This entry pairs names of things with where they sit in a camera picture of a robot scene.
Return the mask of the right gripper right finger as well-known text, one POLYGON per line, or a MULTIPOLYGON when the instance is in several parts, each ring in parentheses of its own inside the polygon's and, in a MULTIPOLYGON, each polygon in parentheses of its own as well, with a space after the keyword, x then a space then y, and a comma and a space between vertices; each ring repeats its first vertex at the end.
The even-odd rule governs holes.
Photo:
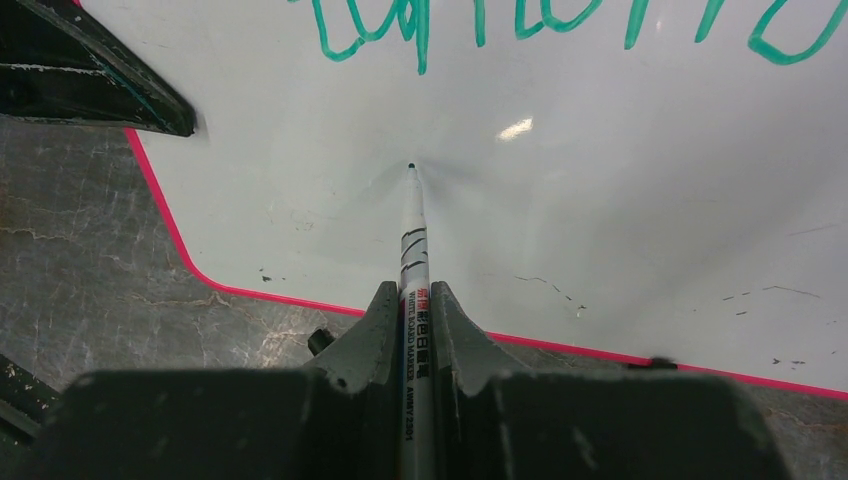
POLYGON ((529 370, 468 317, 446 282, 433 282, 430 293, 435 364, 441 385, 473 397, 495 376, 529 370))

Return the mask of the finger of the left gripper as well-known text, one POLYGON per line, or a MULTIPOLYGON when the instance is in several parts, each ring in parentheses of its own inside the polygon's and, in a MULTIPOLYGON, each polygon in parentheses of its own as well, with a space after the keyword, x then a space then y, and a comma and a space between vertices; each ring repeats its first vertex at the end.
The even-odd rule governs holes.
POLYGON ((77 1, 1 4, 1 113, 193 135, 190 103, 77 1))

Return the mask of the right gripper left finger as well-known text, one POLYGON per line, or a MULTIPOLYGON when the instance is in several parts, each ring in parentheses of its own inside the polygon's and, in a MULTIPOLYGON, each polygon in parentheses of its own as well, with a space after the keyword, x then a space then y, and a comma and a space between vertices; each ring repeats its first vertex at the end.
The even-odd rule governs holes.
POLYGON ((323 375, 338 391, 359 394, 396 380, 398 286, 382 282, 365 314, 343 335, 303 365, 323 375))

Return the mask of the green whiteboard marker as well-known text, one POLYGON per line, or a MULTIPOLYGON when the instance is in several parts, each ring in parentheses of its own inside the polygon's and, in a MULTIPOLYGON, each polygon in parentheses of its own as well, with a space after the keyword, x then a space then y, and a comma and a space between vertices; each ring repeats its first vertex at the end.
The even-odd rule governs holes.
POLYGON ((400 246, 400 359, 403 385, 400 477, 434 479, 436 453, 428 237, 423 187, 413 163, 406 170, 400 246))

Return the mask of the pink framed whiteboard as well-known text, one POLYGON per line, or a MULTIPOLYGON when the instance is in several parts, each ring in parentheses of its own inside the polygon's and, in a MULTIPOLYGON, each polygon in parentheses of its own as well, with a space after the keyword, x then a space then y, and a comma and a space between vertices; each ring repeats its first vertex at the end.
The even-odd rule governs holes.
POLYGON ((847 395, 843 1, 86 1, 196 111, 127 136, 187 267, 357 314, 847 395))

